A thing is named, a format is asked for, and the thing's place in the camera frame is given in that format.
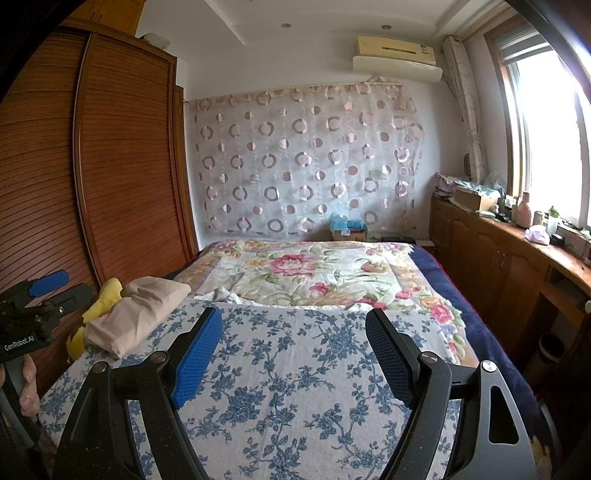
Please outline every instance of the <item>navy blue blanket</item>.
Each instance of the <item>navy blue blanket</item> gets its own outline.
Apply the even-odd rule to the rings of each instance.
[[[539,436],[543,416],[538,402],[525,378],[509,360],[498,340],[431,254],[422,247],[415,247],[410,257],[435,291],[462,312],[462,320],[466,324],[466,339],[474,353],[479,360],[488,359],[497,364],[515,399],[527,432]]]

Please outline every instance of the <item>blue floral bedsheet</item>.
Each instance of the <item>blue floral bedsheet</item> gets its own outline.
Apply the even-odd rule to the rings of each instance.
[[[205,470],[215,480],[377,479],[410,412],[395,399],[365,336],[365,313],[255,307],[186,299],[121,361],[93,349],[41,401],[40,420],[58,444],[90,367],[141,362],[167,349],[203,309],[215,306],[223,335],[197,397],[180,410]],[[417,312],[387,312],[421,350],[458,363],[440,326]],[[133,431],[148,479],[160,478],[141,412]],[[429,479],[443,476],[459,402],[450,402]]]

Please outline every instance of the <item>curtain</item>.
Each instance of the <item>curtain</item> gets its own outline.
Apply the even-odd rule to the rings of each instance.
[[[189,107],[202,228],[305,238],[339,213],[370,233],[412,234],[424,131],[402,85],[298,87]]]
[[[480,147],[480,109],[470,61],[464,44],[453,36],[443,41],[443,53],[452,73],[453,85],[468,133],[470,176],[472,181],[482,183],[488,172]]]

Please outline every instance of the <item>pink bottle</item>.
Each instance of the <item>pink bottle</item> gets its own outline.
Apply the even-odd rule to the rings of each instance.
[[[523,192],[521,202],[517,206],[517,225],[529,228],[534,223],[534,212],[530,208],[530,193]]]

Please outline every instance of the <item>trash can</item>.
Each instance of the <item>trash can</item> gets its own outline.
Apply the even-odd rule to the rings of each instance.
[[[560,362],[565,351],[564,343],[555,334],[542,333],[538,339],[538,346],[523,372],[527,383],[533,388],[541,386]]]

